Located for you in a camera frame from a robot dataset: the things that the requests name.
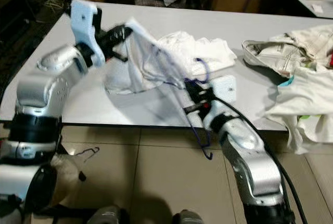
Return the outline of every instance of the tiled floor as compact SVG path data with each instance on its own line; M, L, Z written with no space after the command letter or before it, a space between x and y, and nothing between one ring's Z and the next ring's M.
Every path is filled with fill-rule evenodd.
M132 223L171 223L172 215L183 209L196 211L209 224L246 223L234 173L216 137L210 150L214 157L208 161L189 130L68 126L62 133L70 154L100 148L85 162L92 153L73 156L87 180L76 180L63 204L94 208L117 204L129 211ZM287 135L269 131L264 135L291 176L308 222L333 223L333 148L295 155L285 148ZM289 198L296 223L301 223L290 192ZM52 220L34 218L32 223Z

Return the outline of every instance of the black cable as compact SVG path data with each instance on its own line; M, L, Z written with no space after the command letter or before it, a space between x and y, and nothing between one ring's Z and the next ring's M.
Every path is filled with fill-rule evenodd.
M76 156L78 156L78 155L83 155L84 153L86 153L86 152L88 152L88 151L92 151L92 154L91 154L88 158L86 158L86 159L83 161L83 162L85 163L85 162L88 161L90 158L92 158L96 153L98 153L99 150L100 150L99 147L95 147L94 149L93 149L93 148L85 149L84 151L82 151L82 152L76 154Z
M274 152L271 150L270 146L267 144L267 142L265 141L264 138L261 137L258 129L251 123L250 120L247 119L247 117L245 117L240 111L238 111L235 107L233 107L231 104L225 102L224 100L218 98L218 97L214 97L214 100L217 100L219 102L221 102L222 104L226 105L228 108L230 108L231 110L233 110L234 112L236 112L245 122L247 122L248 125L250 125L251 128L254 129L254 131L258 134L258 136L263 140L264 142L264 146L265 146L265 150L268 152L268 154L271 156L271 158L273 159L273 161L276 163L278 169L280 170L280 173L283 174L284 178L287 180L287 183L289 184L291 193L293 195L293 198L295 199L296 205L297 205L297 209L298 212L301 216L302 222L303 224L308 224L308 221L306 219L306 216L304 214L303 211L303 207L301 204L301 201L297 195L297 191L288 175L288 173L286 172L286 170L283 168L282 164L280 163L280 161L278 160L278 158L276 157L276 155L274 154ZM287 190L286 190L286 185L284 183L283 178L281 179L281 185L284 191L284 200L285 200L285 204L288 210L290 210L290 204L289 204L289 200L288 200L288 195L287 195Z
M58 220L59 218L56 216L56 217L53 217L53 221L52 221L52 224L57 224L58 223Z

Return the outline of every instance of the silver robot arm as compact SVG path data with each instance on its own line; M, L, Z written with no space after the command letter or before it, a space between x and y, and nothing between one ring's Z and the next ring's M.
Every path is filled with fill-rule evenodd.
M49 163L60 142L62 109L70 89L87 72L81 53L64 46L20 81L16 114L0 149L2 200L14 199L28 212L48 204L56 181Z
M193 81L185 86L195 104L184 111L197 112L205 129L218 134L223 154L235 173L247 223L293 223L279 167L261 137L241 116L225 111L225 102L214 94L213 84L208 89Z
M0 148L0 206L20 209L24 215L50 203L57 178L50 161L60 146L61 115L71 88L88 73L88 67L103 65L105 57L126 61L112 48L132 30L119 25L105 32L100 22L101 10L93 3L73 0L76 45L46 55L19 82L9 137ZM6 213L0 211L0 223L16 213L2 216Z

